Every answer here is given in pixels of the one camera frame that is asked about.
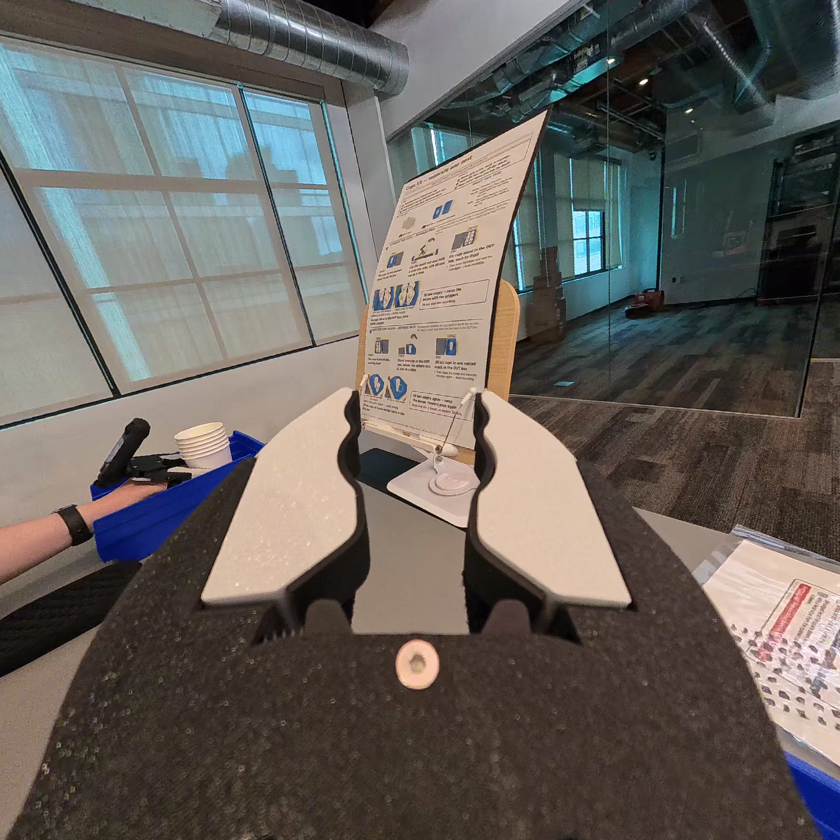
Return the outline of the laminated paper sheet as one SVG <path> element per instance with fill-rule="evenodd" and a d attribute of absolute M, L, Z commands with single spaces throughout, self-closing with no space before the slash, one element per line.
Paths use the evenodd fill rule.
<path fill-rule="evenodd" d="M 694 570 L 778 729 L 839 761 L 838 562 L 736 530 Z"/>

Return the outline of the person's left hand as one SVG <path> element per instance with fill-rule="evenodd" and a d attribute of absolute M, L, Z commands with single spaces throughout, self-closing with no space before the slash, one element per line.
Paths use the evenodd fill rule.
<path fill-rule="evenodd" d="M 164 483 L 130 479 L 99 499 L 79 505 L 78 511 L 91 532 L 100 519 L 136 505 L 167 490 Z"/>

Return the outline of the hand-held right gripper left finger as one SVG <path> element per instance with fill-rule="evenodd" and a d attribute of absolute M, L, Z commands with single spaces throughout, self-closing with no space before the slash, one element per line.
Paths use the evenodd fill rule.
<path fill-rule="evenodd" d="M 212 523 L 205 608 L 269 604 L 305 613 L 320 600 L 354 610 L 371 568 L 361 468 L 360 395 L 340 388 L 289 422 L 256 457 L 240 490 L 199 505 Z"/>

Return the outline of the brown cardboard box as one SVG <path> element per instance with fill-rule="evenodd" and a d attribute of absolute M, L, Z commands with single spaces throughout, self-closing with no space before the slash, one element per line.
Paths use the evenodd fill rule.
<path fill-rule="evenodd" d="M 533 342 L 561 343 L 567 324 L 566 299 L 562 289 L 558 246 L 541 251 L 540 270 L 532 280 L 526 311 L 526 330 Z"/>

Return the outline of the large window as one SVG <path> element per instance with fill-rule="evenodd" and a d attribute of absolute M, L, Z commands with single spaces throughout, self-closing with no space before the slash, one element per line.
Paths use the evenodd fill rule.
<path fill-rule="evenodd" d="M 316 93 L 2 37 L 2 426 L 357 335 Z"/>

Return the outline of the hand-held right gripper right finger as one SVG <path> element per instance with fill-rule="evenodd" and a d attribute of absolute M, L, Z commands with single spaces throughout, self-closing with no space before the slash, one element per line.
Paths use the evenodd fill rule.
<path fill-rule="evenodd" d="M 571 607 L 625 610 L 632 596 L 577 459 L 497 394 L 476 397 L 478 488 L 470 503 L 464 584 L 469 627 L 514 615 L 538 633 Z"/>

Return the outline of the white clipboard stand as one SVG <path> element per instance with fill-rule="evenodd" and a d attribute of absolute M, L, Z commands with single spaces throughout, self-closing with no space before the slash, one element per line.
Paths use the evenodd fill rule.
<path fill-rule="evenodd" d="M 464 529 L 479 486 L 474 467 L 458 447 L 472 419 L 476 389 L 462 396 L 408 394 L 397 375 L 365 374 L 359 385 L 363 429 L 413 448 L 422 459 L 391 479 L 387 490 Z"/>

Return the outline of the silver air duct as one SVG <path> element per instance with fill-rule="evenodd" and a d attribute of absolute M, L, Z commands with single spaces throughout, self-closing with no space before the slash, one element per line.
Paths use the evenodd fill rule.
<path fill-rule="evenodd" d="M 386 96 L 402 92 L 408 79 L 404 45 L 306 2 L 222 1 L 212 37 Z"/>

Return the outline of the person's left forearm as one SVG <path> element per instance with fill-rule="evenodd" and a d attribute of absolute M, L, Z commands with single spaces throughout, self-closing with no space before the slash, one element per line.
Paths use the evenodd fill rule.
<path fill-rule="evenodd" d="M 8 583 L 71 546 L 59 513 L 1 528 L 1 584 Z"/>

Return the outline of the black wristwatch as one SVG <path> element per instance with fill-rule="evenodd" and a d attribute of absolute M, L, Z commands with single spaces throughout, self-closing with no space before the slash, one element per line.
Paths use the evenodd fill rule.
<path fill-rule="evenodd" d="M 59 508 L 52 511 L 51 515 L 58 516 L 64 523 L 71 547 L 87 543 L 93 539 L 91 525 L 84 519 L 77 505 Z"/>

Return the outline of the narrow blue plastic bin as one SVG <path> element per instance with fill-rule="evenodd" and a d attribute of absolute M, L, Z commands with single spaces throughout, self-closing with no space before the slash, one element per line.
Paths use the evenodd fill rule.
<path fill-rule="evenodd" d="M 789 752 L 784 756 L 818 832 L 824 839 L 839 839 L 839 781 Z"/>

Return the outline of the large blue plastic bin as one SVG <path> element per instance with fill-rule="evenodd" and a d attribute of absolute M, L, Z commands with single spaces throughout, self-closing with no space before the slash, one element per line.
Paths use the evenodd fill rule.
<path fill-rule="evenodd" d="M 173 486 L 141 502 L 96 520 L 93 540 L 103 563 L 142 561 L 183 525 L 204 500 L 245 459 L 264 447 L 234 431 L 228 439 L 233 461 Z"/>

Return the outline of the wooden instruction clipboard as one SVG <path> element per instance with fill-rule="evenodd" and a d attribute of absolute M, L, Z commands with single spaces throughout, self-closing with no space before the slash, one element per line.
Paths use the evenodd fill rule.
<path fill-rule="evenodd" d="M 404 185 L 360 326 L 365 430 L 474 464 L 471 390 L 510 395 L 520 303 L 502 269 L 550 114 Z"/>

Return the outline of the stack of nested paper cups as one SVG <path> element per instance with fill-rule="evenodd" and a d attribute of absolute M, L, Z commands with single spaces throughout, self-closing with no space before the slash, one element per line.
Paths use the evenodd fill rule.
<path fill-rule="evenodd" d="M 224 423 L 205 423 L 187 428 L 174 441 L 185 466 L 190 469 L 217 469 L 233 462 Z"/>

